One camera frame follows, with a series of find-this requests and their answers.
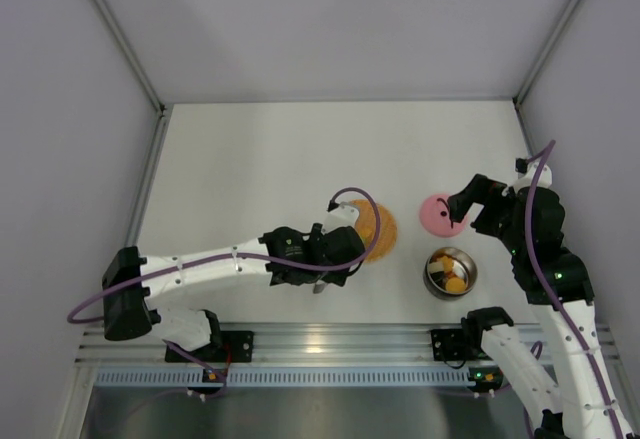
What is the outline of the steel lunch box bowl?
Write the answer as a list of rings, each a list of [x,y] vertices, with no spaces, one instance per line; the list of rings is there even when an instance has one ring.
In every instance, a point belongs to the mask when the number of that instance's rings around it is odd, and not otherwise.
[[[454,267],[452,271],[454,271],[459,278],[464,279],[467,284],[467,290],[464,293],[450,294],[445,290],[445,284],[448,278],[446,277],[447,272],[444,270],[442,271],[445,273],[445,279],[442,283],[435,283],[431,280],[430,272],[427,270],[427,264],[430,260],[436,260],[442,255],[448,255],[453,259]],[[454,247],[444,247],[435,250],[423,268],[423,282],[425,287],[432,295],[443,300],[455,300],[469,294],[475,287],[477,275],[477,266],[474,260],[466,252]]]

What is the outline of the pink round lid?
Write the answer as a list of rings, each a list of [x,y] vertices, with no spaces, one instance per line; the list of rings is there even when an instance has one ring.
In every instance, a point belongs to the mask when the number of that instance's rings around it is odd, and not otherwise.
[[[454,222],[449,216],[448,194],[433,194],[427,197],[419,209],[419,220],[422,227],[430,234],[451,238],[459,235],[468,224],[465,217],[461,222]]]

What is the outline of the flower shaped yellow cookie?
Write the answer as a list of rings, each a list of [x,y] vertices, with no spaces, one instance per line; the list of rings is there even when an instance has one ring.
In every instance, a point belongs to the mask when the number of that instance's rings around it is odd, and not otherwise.
[[[449,272],[449,271],[452,271],[452,270],[453,270],[453,267],[454,267],[454,261],[453,261],[453,259],[452,259],[450,256],[448,256],[448,255],[442,255],[442,256],[438,257],[438,258],[436,259],[436,261],[437,261],[437,262],[439,262],[439,263],[442,265],[443,270],[444,270],[445,272]]]

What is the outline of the white cube food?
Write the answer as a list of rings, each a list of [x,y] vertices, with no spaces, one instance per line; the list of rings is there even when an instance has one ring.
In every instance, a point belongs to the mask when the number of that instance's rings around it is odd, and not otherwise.
[[[442,264],[438,260],[430,260],[427,264],[427,270],[429,272],[439,272],[442,271]]]

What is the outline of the yellow round cracker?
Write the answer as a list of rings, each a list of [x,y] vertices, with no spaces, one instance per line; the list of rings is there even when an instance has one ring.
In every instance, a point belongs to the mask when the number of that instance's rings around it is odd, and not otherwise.
[[[462,294],[467,290],[467,284],[462,278],[452,277],[446,281],[445,290],[450,294]]]

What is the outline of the black sandwich cookie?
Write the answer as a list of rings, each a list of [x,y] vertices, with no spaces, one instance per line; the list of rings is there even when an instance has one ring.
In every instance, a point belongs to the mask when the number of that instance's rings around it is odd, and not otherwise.
[[[430,278],[435,283],[442,283],[445,279],[445,273],[443,271],[430,272]]]

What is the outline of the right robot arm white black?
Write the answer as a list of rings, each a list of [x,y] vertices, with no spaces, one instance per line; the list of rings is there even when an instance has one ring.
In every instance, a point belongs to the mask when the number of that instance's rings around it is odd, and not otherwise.
[[[471,206],[479,234],[498,239],[515,281],[544,334],[548,373],[499,306],[471,311],[462,328],[473,349],[501,369],[536,438],[633,438],[615,397],[595,324],[594,291],[584,262],[564,245],[565,209],[551,189],[508,186],[475,175],[447,200],[451,222]]]

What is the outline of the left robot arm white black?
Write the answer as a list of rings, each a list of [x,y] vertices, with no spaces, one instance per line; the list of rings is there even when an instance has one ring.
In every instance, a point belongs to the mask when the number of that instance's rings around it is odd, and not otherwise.
[[[104,337],[151,335],[191,352],[222,344],[216,314],[198,297],[255,280],[270,285],[343,286],[362,262],[365,245],[351,226],[303,233],[279,227],[227,250],[186,256],[141,256],[120,249],[102,278]]]

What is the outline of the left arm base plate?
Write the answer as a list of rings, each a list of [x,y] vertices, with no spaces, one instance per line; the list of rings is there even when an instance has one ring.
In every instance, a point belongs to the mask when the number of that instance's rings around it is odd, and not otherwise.
[[[186,354],[206,363],[251,363],[254,349],[254,332],[250,330],[215,333],[209,344]]]

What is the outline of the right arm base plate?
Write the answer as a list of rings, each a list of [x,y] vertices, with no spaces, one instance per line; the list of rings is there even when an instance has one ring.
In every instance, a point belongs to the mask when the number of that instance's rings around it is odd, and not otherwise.
[[[429,332],[436,361],[459,363],[485,360],[488,356],[474,347],[461,328],[438,328]]]

